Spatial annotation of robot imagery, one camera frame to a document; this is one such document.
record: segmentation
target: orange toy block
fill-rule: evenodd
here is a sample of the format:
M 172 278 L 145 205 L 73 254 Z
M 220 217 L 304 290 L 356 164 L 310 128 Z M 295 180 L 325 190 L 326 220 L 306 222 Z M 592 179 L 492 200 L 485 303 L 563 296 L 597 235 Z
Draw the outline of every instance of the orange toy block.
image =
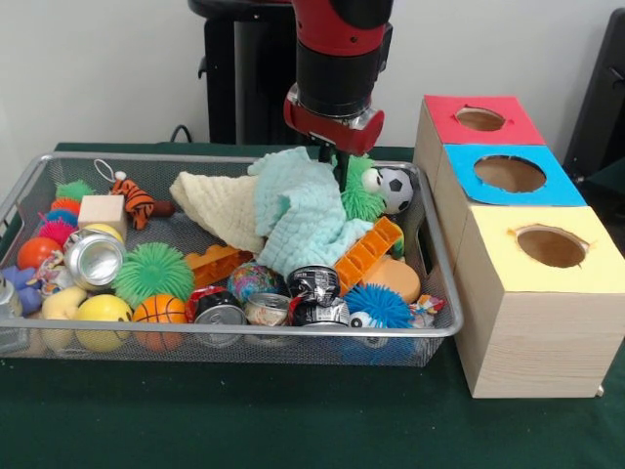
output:
M 341 282 L 341 295 L 347 294 L 393 245 L 401 239 L 401 228 L 382 217 L 345 256 L 334 265 Z
M 209 246 L 204 254 L 192 252 L 185 256 L 185 261 L 195 274 L 195 288 L 223 280 L 251 259 L 251 252 L 218 245 Z

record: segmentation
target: red box lid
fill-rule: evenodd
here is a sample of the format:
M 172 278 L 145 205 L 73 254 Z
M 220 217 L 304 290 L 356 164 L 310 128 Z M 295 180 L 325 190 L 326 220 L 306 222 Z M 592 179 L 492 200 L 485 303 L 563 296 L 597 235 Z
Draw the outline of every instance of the red box lid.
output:
M 427 95 L 425 101 L 443 144 L 545 145 L 514 96 Z

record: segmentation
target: stacked wooden boxes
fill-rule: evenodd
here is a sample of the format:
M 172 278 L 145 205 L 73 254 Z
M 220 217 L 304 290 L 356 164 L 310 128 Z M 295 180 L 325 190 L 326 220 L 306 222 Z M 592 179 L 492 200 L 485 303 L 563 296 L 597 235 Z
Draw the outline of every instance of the stacked wooden boxes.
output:
M 515 98 L 425 98 L 430 180 L 476 398 L 593 397 L 625 335 L 625 261 Z

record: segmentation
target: light blue towel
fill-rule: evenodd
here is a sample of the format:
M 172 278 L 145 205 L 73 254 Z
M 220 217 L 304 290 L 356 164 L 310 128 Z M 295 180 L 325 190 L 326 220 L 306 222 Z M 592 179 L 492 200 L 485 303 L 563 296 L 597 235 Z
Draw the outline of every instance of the light blue towel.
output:
M 333 266 L 373 224 L 347 221 L 329 164 L 299 147 L 251 165 L 256 185 L 256 235 L 268 238 L 258 263 L 283 276 L 310 265 Z

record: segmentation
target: yellow ball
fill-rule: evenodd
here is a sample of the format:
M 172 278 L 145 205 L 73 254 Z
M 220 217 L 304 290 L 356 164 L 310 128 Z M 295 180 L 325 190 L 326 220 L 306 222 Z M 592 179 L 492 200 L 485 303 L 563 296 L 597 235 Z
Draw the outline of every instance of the yellow ball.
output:
M 98 295 L 80 305 L 75 319 L 119 322 L 129 321 L 132 316 L 133 310 L 123 300 L 113 295 Z M 76 337 L 83 347 L 101 353 L 117 350 L 129 335 L 129 331 L 123 330 L 76 330 Z
M 119 231 L 114 227 L 110 227 L 109 225 L 105 225 L 104 223 L 92 223 L 91 225 L 87 225 L 85 230 L 93 230 L 94 232 L 107 233 L 113 237 L 115 237 L 119 242 L 124 242 L 123 237 L 119 234 Z

